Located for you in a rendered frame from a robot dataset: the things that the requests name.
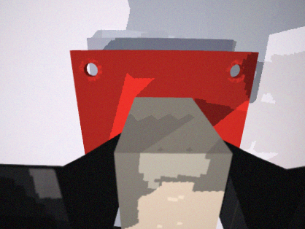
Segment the red square plate with corner holes and grey block handle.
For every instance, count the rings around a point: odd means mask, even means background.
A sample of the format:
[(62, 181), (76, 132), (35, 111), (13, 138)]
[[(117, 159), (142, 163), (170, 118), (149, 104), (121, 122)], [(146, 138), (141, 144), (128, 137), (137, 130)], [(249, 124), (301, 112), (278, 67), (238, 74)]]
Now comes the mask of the red square plate with corner holes and grey block handle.
[(233, 154), (224, 141), (240, 147), (259, 53), (69, 52), (85, 154), (121, 133), (121, 229), (216, 229)]

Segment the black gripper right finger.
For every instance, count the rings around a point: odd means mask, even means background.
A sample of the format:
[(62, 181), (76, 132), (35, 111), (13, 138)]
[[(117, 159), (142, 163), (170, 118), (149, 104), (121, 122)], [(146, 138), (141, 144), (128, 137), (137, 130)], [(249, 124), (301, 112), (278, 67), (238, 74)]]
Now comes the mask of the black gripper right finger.
[(219, 213), (223, 229), (299, 229), (305, 166), (286, 169), (224, 142), (233, 154)]

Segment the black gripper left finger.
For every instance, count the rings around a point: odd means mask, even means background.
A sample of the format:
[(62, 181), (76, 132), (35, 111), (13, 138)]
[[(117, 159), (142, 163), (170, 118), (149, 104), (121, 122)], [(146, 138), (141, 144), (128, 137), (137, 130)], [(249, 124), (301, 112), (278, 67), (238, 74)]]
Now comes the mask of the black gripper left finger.
[(0, 214), (48, 217), (58, 229), (114, 229), (120, 135), (64, 166), (0, 164)]

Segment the grey base with four posts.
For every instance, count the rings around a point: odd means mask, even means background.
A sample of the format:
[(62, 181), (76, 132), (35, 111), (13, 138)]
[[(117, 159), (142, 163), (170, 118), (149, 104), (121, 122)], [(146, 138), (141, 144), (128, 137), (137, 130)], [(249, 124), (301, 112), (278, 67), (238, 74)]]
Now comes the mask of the grey base with four posts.
[(87, 38), (88, 50), (216, 50), (232, 52), (233, 39)]

